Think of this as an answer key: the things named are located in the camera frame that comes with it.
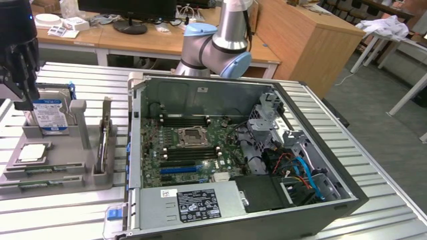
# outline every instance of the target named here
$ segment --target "blue cable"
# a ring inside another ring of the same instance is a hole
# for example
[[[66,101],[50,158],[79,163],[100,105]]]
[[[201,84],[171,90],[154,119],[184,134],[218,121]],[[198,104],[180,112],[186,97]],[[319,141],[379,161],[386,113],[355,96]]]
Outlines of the blue cable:
[[[299,167],[298,167],[298,166],[294,166],[294,170],[295,170],[297,175],[299,176],[299,175],[301,175]]]
[[[325,201],[326,198],[323,197],[323,195],[321,193],[321,190],[319,190],[319,188],[318,188],[318,186],[315,184],[315,181],[314,181],[314,178],[313,178],[313,174],[310,172],[310,168],[307,166],[307,163],[306,163],[305,159],[301,156],[295,157],[295,159],[301,162],[301,164],[302,164],[302,166],[305,168],[305,171],[306,171],[306,174],[307,174],[307,178],[309,178],[309,182],[310,182],[310,185],[314,188],[317,196]]]

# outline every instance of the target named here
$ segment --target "white cloth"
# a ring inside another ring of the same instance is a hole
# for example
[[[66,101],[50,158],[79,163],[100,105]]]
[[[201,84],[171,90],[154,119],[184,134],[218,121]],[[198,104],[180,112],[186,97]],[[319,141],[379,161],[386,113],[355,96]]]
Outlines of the white cloth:
[[[355,27],[366,32],[363,38],[375,33],[397,42],[402,41],[410,33],[407,25],[398,21],[395,15],[373,21],[363,20]]]

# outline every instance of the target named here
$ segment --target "monitor stand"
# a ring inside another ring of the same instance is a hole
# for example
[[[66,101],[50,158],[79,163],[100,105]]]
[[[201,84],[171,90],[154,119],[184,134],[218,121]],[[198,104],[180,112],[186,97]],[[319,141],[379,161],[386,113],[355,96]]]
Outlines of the monitor stand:
[[[116,21],[112,27],[124,34],[139,35],[147,32],[147,26],[142,22],[132,21],[131,17],[128,20]]]

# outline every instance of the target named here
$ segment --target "metal workbench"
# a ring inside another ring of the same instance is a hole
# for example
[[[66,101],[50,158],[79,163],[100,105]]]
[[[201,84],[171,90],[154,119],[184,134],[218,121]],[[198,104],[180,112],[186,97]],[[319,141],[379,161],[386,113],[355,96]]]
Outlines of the metal workbench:
[[[112,122],[119,136],[115,151],[114,188],[72,194],[0,201],[0,239],[103,239],[104,211],[124,200],[126,146],[128,134],[128,74],[135,69],[48,62],[38,74],[40,83],[76,85],[76,97],[87,100],[86,121],[98,125],[102,100],[112,97]],[[427,239],[427,217],[355,138],[323,106],[311,90],[298,82],[282,85],[307,119],[361,185],[370,201],[307,240]],[[26,118],[7,100],[0,107],[0,171],[23,134]]]

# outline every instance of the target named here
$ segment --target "white box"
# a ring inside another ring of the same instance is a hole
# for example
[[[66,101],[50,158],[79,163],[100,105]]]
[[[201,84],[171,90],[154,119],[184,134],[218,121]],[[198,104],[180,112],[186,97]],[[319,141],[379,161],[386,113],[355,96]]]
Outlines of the white box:
[[[72,17],[63,20],[63,26],[68,30],[84,31],[91,28],[90,22],[83,20],[80,17]]]

